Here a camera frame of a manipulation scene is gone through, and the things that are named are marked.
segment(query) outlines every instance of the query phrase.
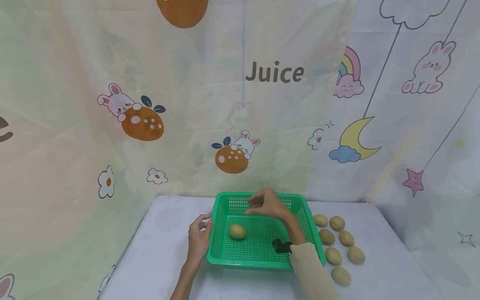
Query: rainbow illustration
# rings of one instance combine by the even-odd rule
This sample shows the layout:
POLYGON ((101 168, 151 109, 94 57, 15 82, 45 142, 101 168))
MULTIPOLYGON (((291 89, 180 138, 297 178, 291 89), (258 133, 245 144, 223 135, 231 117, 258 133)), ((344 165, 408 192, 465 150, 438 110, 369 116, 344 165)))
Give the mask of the rainbow illustration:
POLYGON ((345 47, 345 52, 343 54, 342 62, 340 63, 340 68, 338 68, 338 77, 336 83, 340 78, 345 74, 352 74, 353 80, 357 81, 360 79, 360 60, 355 51, 350 47, 345 47))

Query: orange circle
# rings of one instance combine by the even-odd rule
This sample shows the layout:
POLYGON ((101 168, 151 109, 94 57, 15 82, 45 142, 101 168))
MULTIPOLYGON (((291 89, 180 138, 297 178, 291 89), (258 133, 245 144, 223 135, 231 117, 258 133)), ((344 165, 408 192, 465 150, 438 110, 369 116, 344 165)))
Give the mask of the orange circle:
POLYGON ((208 0, 156 0, 162 15, 175 27, 191 28, 202 20, 208 0))
POLYGON ((248 167, 248 160, 243 152, 235 157, 231 156, 230 152, 231 148, 228 146, 218 150, 215 155, 216 166, 228 174, 238 174, 245 171, 248 167))
POLYGON ((153 109, 142 106, 140 110, 129 108, 127 118, 121 123, 123 131, 140 141, 158 140, 164 131, 162 118, 153 109))

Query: white flower illustration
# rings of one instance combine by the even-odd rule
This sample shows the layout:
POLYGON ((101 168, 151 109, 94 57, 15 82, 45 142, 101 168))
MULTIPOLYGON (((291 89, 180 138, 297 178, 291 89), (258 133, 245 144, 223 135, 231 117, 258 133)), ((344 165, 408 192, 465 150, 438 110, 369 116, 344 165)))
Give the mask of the white flower illustration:
POLYGON ((112 167, 108 166, 106 171, 103 171, 98 176, 98 196, 103 199, 105 197, 111 198, 115 192, 115 178, 113 177, 112 167))
POLYGON ((162 184, 168 181, 168 178, 165 177, 165 173, 155 169, 148 170, 148 182, 154 182, 155 184, 162 184))
POLYGON ((318 145, 320 144, 320 141, 322 140, 322 133, 324 132, 323 129, 319 128, 313 132, 313 136, 308 139, 308 143, 310 146, 312 146, 313 150, 318 150, 318 145))

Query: table surface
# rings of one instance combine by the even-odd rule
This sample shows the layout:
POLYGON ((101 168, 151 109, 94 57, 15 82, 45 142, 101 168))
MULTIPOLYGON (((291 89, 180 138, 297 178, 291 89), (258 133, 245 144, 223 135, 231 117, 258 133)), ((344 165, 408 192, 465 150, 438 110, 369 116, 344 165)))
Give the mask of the table surface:
MULTIPOLYGON (((189 224, 211 211, 214 198, 157 196, 105 288, 101 300, 167 300, 175 288, 188 249, 189 224)), ((315 214, 340 216, 363 265, 347 259, 336 236, 334 248, 352 276, 350 287, 337 286, 342 299, 442 300, 380 211, 372 204, 308 202, 315 214)), ((332 266, 327 264, 328 273, 332 266)), ((191 300, 304 299, 291 271, 236 270, 206 261, 195 278, 191 300)))

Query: pink cloud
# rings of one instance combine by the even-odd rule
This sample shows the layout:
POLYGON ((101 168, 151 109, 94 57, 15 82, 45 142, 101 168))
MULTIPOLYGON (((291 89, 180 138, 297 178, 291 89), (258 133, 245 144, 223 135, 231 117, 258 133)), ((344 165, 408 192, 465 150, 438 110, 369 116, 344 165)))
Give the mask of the pink cloud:
POLYGON ((364 88, 360 80, 355 81, 352 74, 345 74, 338 81, 333 94, 339 98, 350 98, 353 95, 360 95, 363 93, 363 90, 364 88))

